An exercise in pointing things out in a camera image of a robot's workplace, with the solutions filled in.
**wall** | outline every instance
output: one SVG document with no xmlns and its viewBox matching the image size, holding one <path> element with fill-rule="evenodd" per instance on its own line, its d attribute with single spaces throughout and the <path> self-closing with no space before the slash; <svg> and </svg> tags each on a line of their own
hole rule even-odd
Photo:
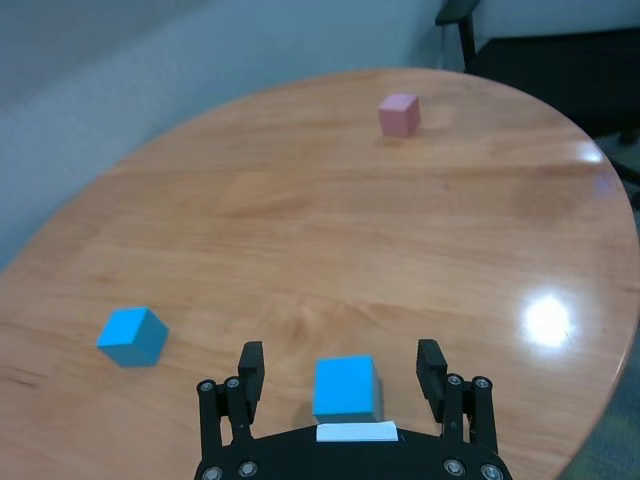
<svg viewBox="0 0 640 480">
<path fill-rule="evenodd" d="M 0 268 L 97 175 L 194 114 L 320 73 L 441 64 L 440 3 L 4 0 Z"/>
<path fill-rule="evenodd" d="M 526 37 L 640 27 L 639 0 L 480 0 L 484 38 Z"/>
</svg>

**screw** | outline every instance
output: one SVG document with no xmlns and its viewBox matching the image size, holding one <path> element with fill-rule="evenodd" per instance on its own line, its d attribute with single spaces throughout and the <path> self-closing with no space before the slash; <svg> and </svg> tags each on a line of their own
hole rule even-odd
<svg viewBox="0 0 640 480">
<path fill-rule="evenodd" d="M 220 480 L 221 478 L 222 470 L 218 467 L 207 468 L 202 474 L 202 480 Z"/>
<path fill-rule="evenodd" d="M 258 464 L 255 462 L 244 462 L 242 465 L 240 465 L 240 468 L 238 469 L 238 473 L 240 474 L 241 477 L 252 477 L 253 475 L 256 474 L 256 472 L 258 471 Z"/>
<path fill-rule="evenodd" d="M 464 475 L 464 466 L 457 460 L 450 458 L 449 460 L 445 460 L 444 469 L 447 473 L 453 475 L 454 477 L 461 477 Z"/>
<path fill-rule="evenodd" d="M 502 480 L 504 478 L 498 467 L 488 463 L 480 467 L 480 472 L 486 480 Z"/>
</svg>

